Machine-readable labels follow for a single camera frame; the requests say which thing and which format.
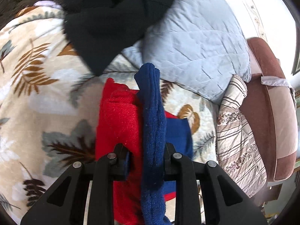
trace brown sofa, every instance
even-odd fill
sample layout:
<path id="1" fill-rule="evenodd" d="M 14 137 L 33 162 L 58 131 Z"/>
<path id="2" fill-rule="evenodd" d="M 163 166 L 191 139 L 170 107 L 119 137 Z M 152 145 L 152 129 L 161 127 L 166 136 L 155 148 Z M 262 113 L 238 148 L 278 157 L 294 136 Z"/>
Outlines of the brown sofa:
<path id="1" fill-rule="evenodd" d="M 290 89 L 265 86 L 261 76 L 285 79 L 280 64 L 261 38 L 248 39 L 252 79 L 240 108 L 253 131 L 267 171 L 267 181 L 287 179 L 293 173 L 298 143 L 296 111 Z"/>

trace quilted blanket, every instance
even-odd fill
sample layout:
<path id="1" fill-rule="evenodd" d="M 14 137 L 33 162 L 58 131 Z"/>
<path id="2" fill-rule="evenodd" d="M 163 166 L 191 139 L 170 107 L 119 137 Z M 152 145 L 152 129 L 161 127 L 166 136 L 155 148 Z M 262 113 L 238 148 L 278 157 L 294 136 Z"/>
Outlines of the quilted blanket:
<path id="1" fill-rule="evenodd" d="M 0 205 L 17 224 L 68 166 L 94 161 L 107 78 L 138 89 L 138 69 L 122 55 L 101 77 L 90 74 L 63 33 L 63 16 L 27 7 L 0 31 Z M 165 110 L 189 121 L 193 159 L 217 161 L 218 107 L 166 80 L 160 88 Z M 170 219 L 172 212 L 167 204 Z"/>
<path id="2" fill-rule="evenodd" d="M 164 80 L 217 104 L 232 75 L 251 79 L 247 42 L 225 0 L 175 0 L 143 41 L 122 53 L 136 67 L 153 63 Z"/>

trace light blue quilt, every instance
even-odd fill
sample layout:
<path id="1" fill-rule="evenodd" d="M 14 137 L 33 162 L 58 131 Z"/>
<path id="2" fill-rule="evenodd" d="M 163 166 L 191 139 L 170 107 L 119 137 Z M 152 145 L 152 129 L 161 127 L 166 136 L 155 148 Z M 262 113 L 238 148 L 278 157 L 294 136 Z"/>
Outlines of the light blue quilt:
<path id="1" fill-rule="evenodd" d="M 122 54 L 136 67 L 154 64 L 162 79 L 216 104 L 232 75 L 251 79 L 247 42 L 225 0 L 175 0 L 144 39 Z"/>

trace blue garment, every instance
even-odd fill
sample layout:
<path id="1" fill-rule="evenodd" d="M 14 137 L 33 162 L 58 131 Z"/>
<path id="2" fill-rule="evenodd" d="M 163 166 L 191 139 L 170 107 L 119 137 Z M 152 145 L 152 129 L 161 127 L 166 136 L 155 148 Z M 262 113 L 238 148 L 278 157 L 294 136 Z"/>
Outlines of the blue garment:
<path id="1" fill-rule="evenodd" d="M 193 157 L 193 141 L 188 120 L 167 118 L 166 142 L 174 145 L 175 150 L 181 154 Z M 163 193 L 169 194 L 176 191 L 176 182 L 164 183 Z"/>
<path id="2" fill-rule="evenodd" d="M 134 78 L 144 117 L 141 207 L 145 225 L 171 225 L 165 216 L 163 189 L 167 120 L 159 86 L 160 72 L 153 64 L 144 64 Z"/>

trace floor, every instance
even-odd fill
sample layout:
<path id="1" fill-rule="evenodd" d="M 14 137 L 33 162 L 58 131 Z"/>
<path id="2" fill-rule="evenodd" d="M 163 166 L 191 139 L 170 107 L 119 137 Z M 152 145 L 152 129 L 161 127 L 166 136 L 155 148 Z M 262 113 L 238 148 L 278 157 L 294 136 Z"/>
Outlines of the floor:
<path id="1" fill-rule="evenodd" d="M 263 38 L 287 79 L 291 77 L 295 50 L 295 21 L 282 0 L 226 0 L 246 38 Z"/>

